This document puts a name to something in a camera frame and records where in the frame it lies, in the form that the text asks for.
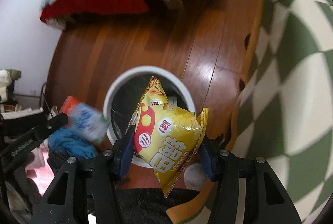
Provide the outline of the blue red milk carton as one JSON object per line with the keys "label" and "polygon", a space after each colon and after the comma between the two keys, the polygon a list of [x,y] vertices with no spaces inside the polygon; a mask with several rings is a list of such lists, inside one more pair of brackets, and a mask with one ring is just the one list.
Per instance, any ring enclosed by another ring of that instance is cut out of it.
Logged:
{"label": "blue red milk carton", "polygon": [[68,126],[82,138],[85,138],[96,147],[102,147],[107,139],[107,129],[110,120],[91,106],[80,102],[70,95],[64,101],[61,113],[68,117]]}

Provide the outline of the white slipper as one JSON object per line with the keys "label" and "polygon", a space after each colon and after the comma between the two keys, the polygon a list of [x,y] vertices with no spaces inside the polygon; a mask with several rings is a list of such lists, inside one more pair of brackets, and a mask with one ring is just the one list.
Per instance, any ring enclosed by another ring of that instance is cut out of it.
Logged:
{"label": "white slipper", "polygon": [[207,176],[201,163],[193,163],[185,169],[184,183],[187,189],[201,191],[206,182]]}

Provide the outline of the white round trash bin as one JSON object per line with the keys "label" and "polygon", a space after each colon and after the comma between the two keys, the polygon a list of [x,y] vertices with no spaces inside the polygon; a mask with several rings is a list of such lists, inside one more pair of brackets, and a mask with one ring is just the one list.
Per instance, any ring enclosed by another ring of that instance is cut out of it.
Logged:
{"label": "white round trash bin", "polygon": [[157,77],[170,103],[198,116],[189,90],[177,76],[157,66],[137,66],[125,71],[111,84],[103,104],[110,119],[107,137],[111,144],[123,138],[137,104],[151,77]]}

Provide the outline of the blue jacket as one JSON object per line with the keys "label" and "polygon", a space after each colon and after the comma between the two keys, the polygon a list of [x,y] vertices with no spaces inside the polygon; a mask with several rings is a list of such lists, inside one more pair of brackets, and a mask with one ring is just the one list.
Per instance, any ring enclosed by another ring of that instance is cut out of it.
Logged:
{"label": "blue jacket", "polygon": [[50,152],[62,153],[67,158],[91,159],[98,154],[91,142],[67,127],[58,129],[49,137],[48,149]]}

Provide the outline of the yellow snack bag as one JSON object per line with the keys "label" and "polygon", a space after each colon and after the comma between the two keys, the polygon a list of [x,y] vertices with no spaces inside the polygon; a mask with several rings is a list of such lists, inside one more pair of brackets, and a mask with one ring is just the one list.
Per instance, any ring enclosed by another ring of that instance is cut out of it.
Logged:
{"label": "yellow snack bag", "polygon": [[130,120],[135,152],[152,167],[168,196],[203,142],[208,108],[199,115],[169,103],[162,84],[151,77]]}

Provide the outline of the green white checkered tablecloth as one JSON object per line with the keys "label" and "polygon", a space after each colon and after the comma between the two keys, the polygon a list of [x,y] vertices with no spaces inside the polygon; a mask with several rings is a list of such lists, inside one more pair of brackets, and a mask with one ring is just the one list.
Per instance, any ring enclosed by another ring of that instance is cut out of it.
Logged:
{"label": "green white checkered tablecloth", "polygon": [[226,148],[264,157],[302,223],[318,223],[332,196],[332,0],[262,0],[247,57]]}

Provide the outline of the black white shoe box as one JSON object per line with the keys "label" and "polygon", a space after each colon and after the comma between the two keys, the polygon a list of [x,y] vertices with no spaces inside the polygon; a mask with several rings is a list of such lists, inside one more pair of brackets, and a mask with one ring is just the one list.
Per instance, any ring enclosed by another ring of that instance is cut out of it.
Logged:
{"label": "black white shoe box", "polygon": [[29,108],[12,113],[3,113],[1,115],[5,123],[7,134],[12,136],[24,134],[46,121],[43,108],[34,110]]}

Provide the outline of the pink fleece blanket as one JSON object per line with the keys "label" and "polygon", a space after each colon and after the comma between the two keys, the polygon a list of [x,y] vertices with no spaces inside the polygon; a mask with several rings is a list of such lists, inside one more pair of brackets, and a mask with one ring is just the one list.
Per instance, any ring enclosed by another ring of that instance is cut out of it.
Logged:
{"label": "pink fleece blanket", "polygon": [[54,179],[54,173],[51,170],[48,160],[48,151],[41,144],[38,148],[32,151],[34,160],[25,168],[25,173],[28,178],[31,178],[37,185],[38,191],[43,195]]}

